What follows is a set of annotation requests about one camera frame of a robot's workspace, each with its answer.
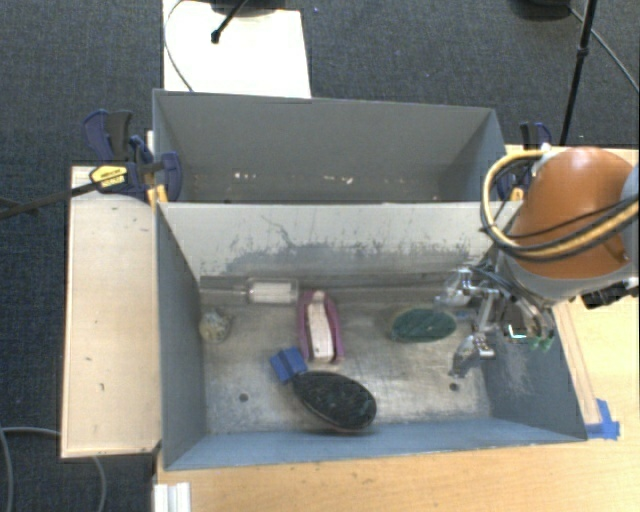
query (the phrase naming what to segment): black stand leg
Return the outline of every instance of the black stand leg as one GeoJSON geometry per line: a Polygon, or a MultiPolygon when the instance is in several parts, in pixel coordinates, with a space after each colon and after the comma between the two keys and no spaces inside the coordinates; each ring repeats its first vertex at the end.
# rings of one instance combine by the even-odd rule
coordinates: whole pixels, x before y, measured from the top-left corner
{"type": "MultiPolygon", "coordinates": [[[[4,197],[0,197],[0,207],[17,208],[18,206],[22,206],[22,205],[16,201],[11,201],[10,199],[5,199],[4,197]]],[[[36,216],[38,215],[38,210],[31,210],[28,213],[29,215],[36,216]]]]}
{"type": "Polygon", "coordinates": [[[573,116],[573,107],[578,94],[578,86],[580,85],[582,65],[584,64],[586,56],[589,55],[589,37],[591,36],[591,26],[593,25],[593,18],[596,14],[597,3],[597,0],[588,0],[587,2],[584,22],[582,23],[582,34],[580,35],[580,45],[578,46],[576,68],[573,72],[573,81],[571,82],[571,89],[569,91],[569,101],[567,102],[567,110],[564,114],[564,124],[562,125],[562,135],[560,135],[561,146],[564,146],[567,143],[569,126],[571,125],[571,117],[573,116]]]}
{"type": "Polygon", "coordinates": [[[229,22],[233,19],[233,17],[238,14],[238,11],[244,7],[249,0],[239,0],[235,5],[231,12],[227,15],[227,17],[220,23],[220,26],[211,32],[211,42],[213,44],[218,44],[220,42],[220,36],[222,35],[222,31],[226,28],[229,22]]]}

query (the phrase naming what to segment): white paper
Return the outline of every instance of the white paper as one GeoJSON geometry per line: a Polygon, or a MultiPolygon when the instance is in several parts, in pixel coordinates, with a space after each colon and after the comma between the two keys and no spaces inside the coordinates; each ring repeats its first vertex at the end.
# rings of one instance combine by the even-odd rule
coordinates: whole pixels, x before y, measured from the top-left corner
{"type": "MultiPolygon", "coordinates": [[[[165,20],[175,2],[165,2],[165,20]]],[[[302,22],[297,11],[261,10],[235,17],[211,42],[224,15],[183,1],[165,26],[164,88],[196,92],[310,98],[302,22]]]]}

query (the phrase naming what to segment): gray bin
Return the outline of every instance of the gray bin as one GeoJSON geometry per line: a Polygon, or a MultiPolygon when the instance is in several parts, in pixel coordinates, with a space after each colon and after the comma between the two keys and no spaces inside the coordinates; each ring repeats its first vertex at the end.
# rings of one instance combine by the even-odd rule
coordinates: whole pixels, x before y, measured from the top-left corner
{"type": "Polygon", "coordinates": [[[586,439],[558,340],[547,353],[501,346],[452,390],[469,311],[434,343],[384,333],[394,310],[431,304],[489,247],[475,201],[504,152],[493,111],[156,91],[154,134],[186,178],[156,216],[167,469],[586,439]],[[378,402],[362,433],[327,431],[271,369],[297,343],[295,306],[228,306],[230,337],[201,340],[207,283],[274,277],[334,298],[346,350],[334,369],[378,402]]]}

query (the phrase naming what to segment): green sponge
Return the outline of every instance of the green sponge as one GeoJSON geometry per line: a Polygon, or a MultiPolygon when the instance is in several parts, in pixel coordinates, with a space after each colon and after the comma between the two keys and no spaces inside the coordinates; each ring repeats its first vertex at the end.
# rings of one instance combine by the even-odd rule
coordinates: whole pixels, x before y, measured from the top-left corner
{"type": "Polygon", "coordinates": [[[393,317],[389,337],[404,343],[430,342],[446,338],[455,330],[456,321],[447,313],[414,307],[393,317]]]}

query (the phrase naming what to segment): metal rod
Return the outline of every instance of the metal rod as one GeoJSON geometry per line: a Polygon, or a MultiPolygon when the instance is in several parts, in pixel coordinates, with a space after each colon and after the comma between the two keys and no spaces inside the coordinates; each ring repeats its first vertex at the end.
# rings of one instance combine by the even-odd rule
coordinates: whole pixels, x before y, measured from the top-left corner
{"type": "Polygon", "coordinates": [[[573,71],[573,80],[571,81],[571,89],[569,90],[569,100],[564,114],[562,134],[560,135],[561,146],[564,146],[567,143],[571,118],[573,117],[573,107],[575,106],[576,96],[578,95],[578,86],[580,85],[582,66],[584,65],[584,59],[589,54],[589,37],[591,36],[591,26],[593,25],[593,19],[596,14],[597,3],[597,0],[588,0],[585,8],[584,21],[582,22],[582,33],[580,34],[580,44],[578,45],[578,51],[576,54],[576,67],[573,71]]]}
{"type": "Polygon", "coordinates": [[[222,21],[220,26],[217,29],[215,29],[213,32],[211,32],[211,42],[213,44],[218,44],[220,42],[220,36],[222,35],[222,31],[227,27],[227,25],[233,19],[233,17],[238,13],[238,11],[240,9],[242,9],[244,7],[244,4],[246,4],[248,1],[249,0],[240,0],[235,5],[235,7],[233,9],[231,9],[231,12],[222,21]]]}
{"type": "Polygon", "coordinates": [[[92,192],[95,189],[95,183],[87,183],[86,185],[82,185],[80,187],[57,192],[46,197],[41,197],[40,199],[36,199],[35,201],[31,201],[29,203],[17,203],[6,210],[0,211],[0,220],[8,219],[10,217],[20,215],[21,213],[29,213],[33,210],[37,210],[38,208],[57,203],[59,201],[68,201],[72,197],[77,197],[79,195],[86,194],[87,192],[92,192]]]}
{"type": "MultiPolygon", "coordinates": [[[[17,201],[12,201],[11,199],[5,199],[4,197],[0,197],[0,206],[2,207],[6,207],[6,208],[15,208],[17,206],[20,206],[21,203],[18,203],[17,201]]],[[[34,217],[38,216],[38,210],[31,210],[29,212],[27,212],[29,215],[32,215],[34,217]]]]}

